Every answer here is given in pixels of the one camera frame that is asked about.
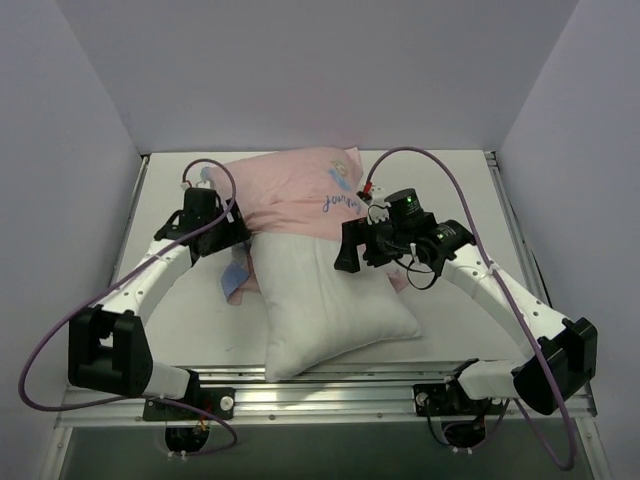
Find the white pillow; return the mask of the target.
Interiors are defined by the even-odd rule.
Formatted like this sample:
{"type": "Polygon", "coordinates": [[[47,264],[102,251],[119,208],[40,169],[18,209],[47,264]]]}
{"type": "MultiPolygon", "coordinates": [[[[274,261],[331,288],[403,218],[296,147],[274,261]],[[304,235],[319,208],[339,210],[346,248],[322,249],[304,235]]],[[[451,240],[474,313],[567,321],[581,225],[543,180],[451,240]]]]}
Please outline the white pillow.
{"type": "Polygon", "coordinates": [[[326,360],[389,340],[421,335],[386,273],[338,271],[336,241],[260,233],[250,255],[266,304],[265,376],[289,380],[326,360]]]}

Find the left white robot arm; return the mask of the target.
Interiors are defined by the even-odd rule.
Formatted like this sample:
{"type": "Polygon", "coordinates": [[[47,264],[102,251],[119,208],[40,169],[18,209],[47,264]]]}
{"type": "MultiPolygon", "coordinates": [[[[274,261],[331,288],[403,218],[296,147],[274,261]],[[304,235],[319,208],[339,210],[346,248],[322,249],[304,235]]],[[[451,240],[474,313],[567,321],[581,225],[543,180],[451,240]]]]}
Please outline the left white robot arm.
{"type": "Polygon", "coordinates": [[[68,379],[127,398],[165,398],[179,419],[202,405],[196,372],[153,360],[145,325],[175,282],[200,259],[250,238],[235,200],[189,187],[183,206],[155,233],[136,268],[113,292],[69,321],[68,379]]]}

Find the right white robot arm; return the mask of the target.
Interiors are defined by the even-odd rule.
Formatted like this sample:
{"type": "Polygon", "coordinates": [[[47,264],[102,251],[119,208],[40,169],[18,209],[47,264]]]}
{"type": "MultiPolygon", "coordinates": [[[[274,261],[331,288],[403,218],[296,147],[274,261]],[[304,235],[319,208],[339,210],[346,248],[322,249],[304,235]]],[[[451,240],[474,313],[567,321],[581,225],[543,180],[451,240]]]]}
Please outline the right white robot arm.
{"type": "Polygon", "coordinates": [[[484,258],[479,240],[461,223],[439,222],[423,210],[415,190],[395,192],[379,208],[379,220],[364,216],[342,224],[335,269],[357,273],[362,265],[379,267],[408,256],[467,294],[526,359],[461,365],[443,390],[450,409],[464,413],[480,400],[514,398],[550,415],[594,377],[598,332],[589,320],[572,321],[539,300],[484,258]]]}

